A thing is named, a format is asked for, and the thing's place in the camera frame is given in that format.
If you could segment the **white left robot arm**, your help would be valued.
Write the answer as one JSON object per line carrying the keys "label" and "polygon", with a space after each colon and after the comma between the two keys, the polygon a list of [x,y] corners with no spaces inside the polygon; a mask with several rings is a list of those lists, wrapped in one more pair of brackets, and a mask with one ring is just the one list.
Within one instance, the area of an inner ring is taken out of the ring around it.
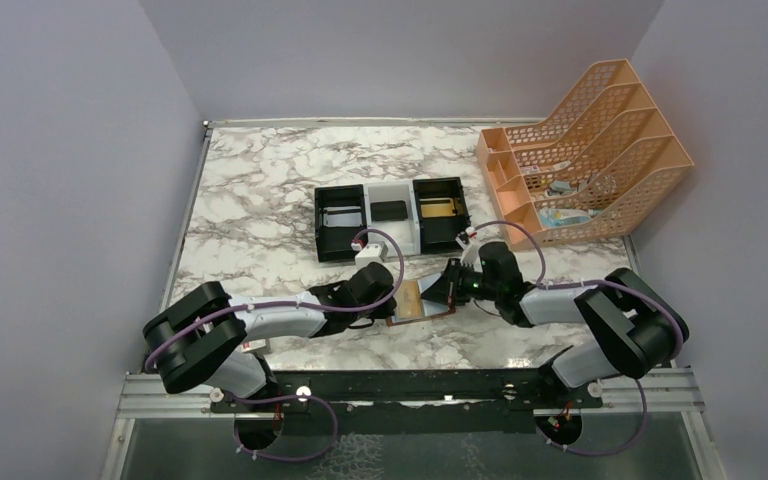
{"label": "white left robot arm", "polygon": [[220,282],[205,282],[145,324],[144,368],[159,373],[170,394],[206,384],[264,397],[273,381],[269,366],[240,345],[336,335],[361,319],[385,318],[395,310],[402,279],[373,262],[347,280],[287,297],[234,297]]}

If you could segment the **brown leather card holder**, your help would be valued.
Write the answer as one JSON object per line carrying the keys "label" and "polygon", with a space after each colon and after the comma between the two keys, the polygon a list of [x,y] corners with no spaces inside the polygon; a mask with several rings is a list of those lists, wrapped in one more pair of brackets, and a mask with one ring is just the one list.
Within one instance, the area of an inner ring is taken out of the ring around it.
{"label": "brown leather card holder", "polygon": [[440,277],[441,274],[437,273],[404,280],[394,295],[396,309],[392,315],[386,318],[386,325],[395,327],[453,315],[456,312],[454,307],[421,298],[421,294]]}

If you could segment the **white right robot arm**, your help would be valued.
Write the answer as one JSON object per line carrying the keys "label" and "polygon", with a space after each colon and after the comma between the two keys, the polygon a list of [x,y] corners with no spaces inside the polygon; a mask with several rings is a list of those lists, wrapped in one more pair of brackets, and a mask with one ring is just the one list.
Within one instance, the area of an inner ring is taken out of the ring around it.
{"label": "white right robot arm", "polygon": [[640,379],[675,358],[689,338],[681,318],[634,271],[603,279],[545,285],[524,279],[515,255],[499,241],[482,245],[478,263],[451,259],[420,290],[426,302],[457,307],[489,301],[508,324],[533,328],[582,324],[593,338],[554,355],[538,369],[537,392],[559,400],[604,378]]}

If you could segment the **black and white card tray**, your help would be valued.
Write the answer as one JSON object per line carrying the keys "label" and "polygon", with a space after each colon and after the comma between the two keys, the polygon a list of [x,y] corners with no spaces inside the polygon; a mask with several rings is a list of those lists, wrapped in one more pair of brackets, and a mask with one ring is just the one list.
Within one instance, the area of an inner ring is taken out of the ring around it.
{"label": "black and white card tray", "polygon": [[321,263],[353,259],[350,242],[365,228],[386,232],[404,256],[458,250],[470,225],[459,177],[414,179],[314,189],[314,239]]}

